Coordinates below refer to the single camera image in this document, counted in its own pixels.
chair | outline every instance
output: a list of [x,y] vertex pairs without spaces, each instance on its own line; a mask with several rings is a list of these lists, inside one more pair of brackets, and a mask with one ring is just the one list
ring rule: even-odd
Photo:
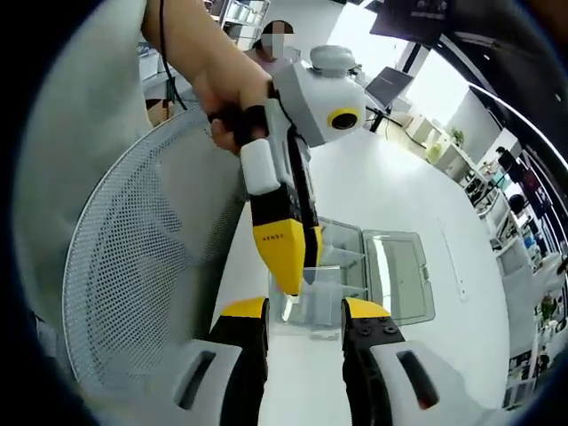
[[495,198],[491,205],[477,215],[485,224],[489,240],[503,245],[504,241],[501,240],[501,231],[510,218],[510,208],[505,195],[501,191],[495,189],[494,193]]
[[245,202],[239,160],[194,109],[142,138],[85,205],[67,255],[63,322],[79,385],[143,396],[209,332]]

white table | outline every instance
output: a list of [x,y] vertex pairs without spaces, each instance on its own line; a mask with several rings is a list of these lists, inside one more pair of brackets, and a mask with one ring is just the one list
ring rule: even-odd
[[[367,130],[313,149],[311,173],[320,216],[362,229],[420,234],[436,318],[403,326],[402,333],[460,371],[468,393],[481,405],[501,406],[509,365],[507,305],[493,252],[463,190],[427,162]],[[269,273],[256,251],[250,220],[247,206],[227,259],[214,321],[224,305],[268,294]],[[314,412],[318,420],[307,418],[302,424],[349,420],[347,398],[336,395],[343,390],[342,362],[339,344],[308,350],[271,333],[261,424],[269,418],[270,424],[299,424],[301,416]]]

computer screen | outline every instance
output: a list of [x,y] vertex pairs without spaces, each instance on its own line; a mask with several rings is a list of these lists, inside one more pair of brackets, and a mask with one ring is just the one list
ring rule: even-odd
[[412,76],[394,68],[386,67],[365,90],[382,107],[387,108],[412,80]]
[[385,0],[371,34],[433,46],[446,29],[451,4],[451,0]]

person's arm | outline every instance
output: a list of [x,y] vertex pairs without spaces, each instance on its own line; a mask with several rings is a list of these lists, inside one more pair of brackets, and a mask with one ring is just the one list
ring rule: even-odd
[[[160,1],[148,0],[142,24],[144,37],[158,51],[161,49]],[[243,108],[263,103],[270,76],[235,46],[209,16],[202,0],[163,2],[168,62],[192,85],[210,86],[227,102],[238,103]],[[215,109],[208,107],[205,105],[204,109]]]

